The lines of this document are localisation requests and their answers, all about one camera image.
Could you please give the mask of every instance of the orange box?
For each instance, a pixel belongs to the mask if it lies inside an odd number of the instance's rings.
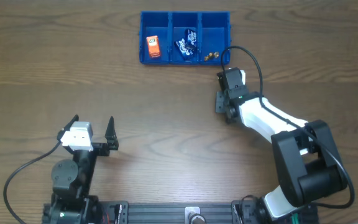
[[[161,57],[160,42],[157,36],[146,37],[147,45],[149,46],[150,58]]]

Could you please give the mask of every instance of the wood grain surface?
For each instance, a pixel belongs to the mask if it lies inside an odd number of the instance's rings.
[[[331,127],[356,202],[321,208],[321,223],[358,222],[358,1],[0,0],[0,223],[16,222],[2,198],[7,177],[49,151],[74,114],[92,122],[95,141],[116,121],[119,151],[98,159],[92,183],[101,200],[230,202],[278,185],[271,145],[214,113],[219,67],[139,63],[140,11],[156,9],[231,11],[232,43],[258,58],[269,101]],[[242,52],[231,66],[257,88]],[[40,223],[52,167],[69,158],[60,147],[11,182],[27,223]]]

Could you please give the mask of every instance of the black cable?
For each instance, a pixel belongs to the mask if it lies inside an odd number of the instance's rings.
[[[37,162],[37,161],[39,161],[39,160],[45,158],[45,157],[51,155],[51,153],[53,153],[53,152],[57,149],[57,147],[58,147],[59,145],[60,145],[60,141],[56,143],[56,145],[52,148],[51,151],[45,153],[44,155],[42,155],[42,156],[40,156],[40,157],[37,157],[37,158],[31,160],[31,161],[29,161],[28,163],[26,163],[26,164],[20,166],[19,168],[17,168],[17,169],[7,178],[7,180],[6,180],[6,182],[5,182],[3,195],[4,195],[4,202],[5,202],[6,208],[9,210],[9,212],[12,214],[12,216],[13,216],[20,224],[25,224],[25,222],[24,222],[21,218],[19,218],[19,217],[16,215],[16,213],[13,211],[13,209],[11,208],[11,205],[9,204],[9,202],[8,202],[8,200],[7,200],[7,186],[9,185],[10,181],[13,179],[13,177],[14,177],[18,172],[20,172],[22,169],[26,168],[27,166],[29,166],[29,165],[31,165],[31,164],[33,164],[33,163],[35,163],[35,162]]]
[[[247,49],[245,49],[243,47],[240,47],[240,46],[230,46],[230,47],[225,48],[223,50],[222,54],[221,54],[221,65],[222,65],[223,72],[225,72],[224,64],[223,64],[223,57],[224,57],[224,54],[230,49],[240,49],[240,50],[244,51],[245,53],[247,53],[247,55],[249,55],[253,59],[255,65],[256,65],[256,67],[258,69],[258,73],[259,73],[259,102],[260,102],[260,105],[262,106],[262,108],[267,110],[272,115],[276,116],[278,119],[286,122],[287,124],[292,125],[294,128],[299,129],[303,133],[305,133],[311,140],[314,141],[315,144],[317,144],[318,146],[320,146],[321,149],[323,149],[324,151],[327,152],[327,154],[335,161],[335,163],[338,166],[339,170],[342,172],[343,176],[347,180],[347,184],[349,184],[349,192],[350,192],[350,198],[349,198],[349,201],[347,203],[345,203],[343,205],[330,205],[330,204],[326,204],[326,203],[311,202],[311,204],[316,205],[316,206],[320,206],[320,207],[326,207],[326,208],[336,208],[336,209],[349,208],[354,202],[354,199],[356,197],[356,193],[354,192],[354,186],[353,186],[352,180],[351,180],[349,174],[347,173],[347,171],[345,170],[345,168],[343,167],[343,165],[338,161],[337,158],[335,158],[335,156],[328,150],[328,148],[322,142],[317,140],[317,138],[314,135],[309,133],[307,130],[305,130],[301,126],[293,123],[289,119],[286,119],[286,118],[280,116],[279,114],[277,114],[276,112],[272,111],[271,109],[269,109],[269,108],[267,108],[265,106],[264,102],[262,101],[263,87],[264,87],[263,78],[262,78],[262,71],[260,69],[260,66],[258,64],[257,59],[255,58],[255,56],[250,51],[248,51]]]

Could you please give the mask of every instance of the wooden table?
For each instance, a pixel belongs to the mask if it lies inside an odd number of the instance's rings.
[[[74,114],[103,141],[111,115],[119,151],[101,157],[91,193],[129,202],[230,202],[277,185],[271,145],[214,112],[219,67],[139,63],[140,11],[231,11],[232,44],[258,58],[265,95],[297,118],[322,119],[356,188],[321,223],[358,222],[358,1],[0,1],[0,223],[15,223],[2,188],[21,164],[52,148]],[[231,66],[257,72],[242,52]],[[20,172],[9,201],[39,223],[59,148]],[[324,199],[344,203],[344,190]]]

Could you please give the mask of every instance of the blue wrapper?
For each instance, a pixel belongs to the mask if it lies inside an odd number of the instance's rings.
[[[185,30],[185,39],[186,39],[186,44],[185,47],[195,51],[197,50],[197,33],[194,30],[191,29],[186,29]]]
[[[180,51],[180,54],[183,57],[183,59],[189,60],[194,57],[194,53],[190,49],[187,49],[185,47],[185,42],[186,42],[185,39],[182,38],[178,41],[175,41],[175,46]]]

